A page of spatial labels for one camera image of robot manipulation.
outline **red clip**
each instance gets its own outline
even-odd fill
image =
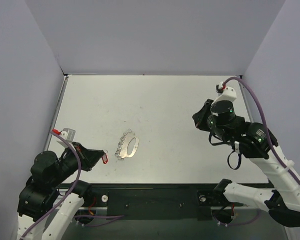
[[[56,130],[56,129],[53,129],[52,132],[54,132],[54,133],[57,134],[57,135],[60,135],[60,134],[61,134],[61,132],[58,131],[58,130]]]
[[[103,163],[104,164],[107,164],[108,163],[108,156],[107,156],[107,154],[104,154],[103,156],[102,156],[102,161],[103,161]]]

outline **white table surface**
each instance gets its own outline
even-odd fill
[[[226,163],[229,146],[211,146],[208,133],[195,128],[192,115],[217,97],[215,85],[228,76],[70,75],[55,128],[76,130],[74,141],[89,149],[107,150],[81,180],[122,184],[210,184],[223,178],[239,183],[267,183],[262,171],[242,157],[239,170]],[[249,120],[235,81],[235,113]],[[123,132],[139,137],[135,155],[117,160],[114,153]],[[64,148],[53,137],[49,150]],[[231,156],[236,165],[237,155]],[[74,180],[76,173],[64,183]]]

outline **purple cable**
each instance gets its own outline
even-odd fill
[[[247,225],[247,224],[251,224],[251,223],[253,223],[254,221],[256,221],[259,217],[261,216],[261,210],[260,209],[257,209],[257,214],[256,214],[256,216],[254,217],[254,218],[252,218],[251,220],[249,220],[249,221],[245,221],[245,222],[239,222],[239,223],[229,223],[229,224],[227,224],[227,226],[228,227],[234,227],[234,226],[242,226],[242,225]],[[213,218],[214,218],[214,220],[216,220],[217,222],[220,222],[218,219],[216,219],[216,217],[215,216],[213,216]]]
[[[35,223],[33,223],[25,232],[24,234],[21,236],[20,240],[24,239],[25,236],[37,225],[39,224],[44,218],[46,218],[51,212],[53,212],[67,197],[68,195],[71,194],[71,192],[73,191],[73,189],[75,188],[75,185],[77,184],[80,175],[81,175],[81,161],[80,161],[80,157],[78,155],[78,153],[75,151],[75,149],[66,141],[64,140],[62,137],[60,137],[59,135],[57,135],[54,132],[50,132],[50,134],[54,135],[55,137],[57,137],[59,140],[61,140],[64,144],[66,144],[66,146],[69,147],[69,149],[73,152],[76,160],[78,161],[78,174],[76,176],[76,179],[74,180],[72,186],[70,187],[70,189],[66,192],[66,194],[64,195],[64,197],[61,198],[61,200],[54,206],[52,207],[46,214],[44,214],[42,217],[40,217]]]
[[[119,215],[119,216],[91,216],[91,215],[77,215],[77,216],[74,216],[74,218],[82,218],[82,217],[88,217],[88,218],[95,218],[95,219],[111,219],[110,221],[108,222],[105,222],[105,223],[100,223],[100,224],[95,224],[95,225],[84,225],[85,227],[89,227],[89,228],[94,228],[94,227],[100,227],[100,226],[104,226],[104,225],[107,225],[107,224],[110,224],[112,222],[115,222],[119,219],[121,219],[122,217],[124,217],[124,215]]]
[[[246,84],[246,82],[244,82],[242,79],[238,78],[238,77],[229,77],[227,80],[225,80],[225,82],[223,83],[223,85],[226,85],[229,81],[231,80],[237,80],[239,83],[241,83],[247,90],[248,92],[250,93],[251,97],[253,98],[258,110],[259,110],[259,113],[260,113],[260,117],[261,117],[261,120],[262,120],[262,124],[264,125],[264,128],[265,128],[265,135],[266,135],[266,140],[268,142],[268,145],[270,146],[270,149],[271,151],[273,152],[273,155],[275,156],[275,158],[278,160],[278,162],[280,163],[280,165],[283,167],[283,168],[286,168],[286,164],[281,160],[281,158],[279,157],[279,155],[277,154],[277,152],[275,151],[273,145],[272,145],[272,142],[271,142],[271,138],[270,138],[270,133],[269,133],[269,130],[268,130],[268,127],[266,125],[266,120],[265,120],[265,116],[264,116],[264,112],[262,110],[262,107],[261,107],[261,104],[258,100],[258,98],[256,97],[256,95],[254,94],[254,92],[252,91],[252,89],[248,86],[248,84]],[[293,179],[300,185],[300,179],[295,175],[295,173],[289,169],[288,170],[288,173],[290,173],[290,175],[293,177]]]

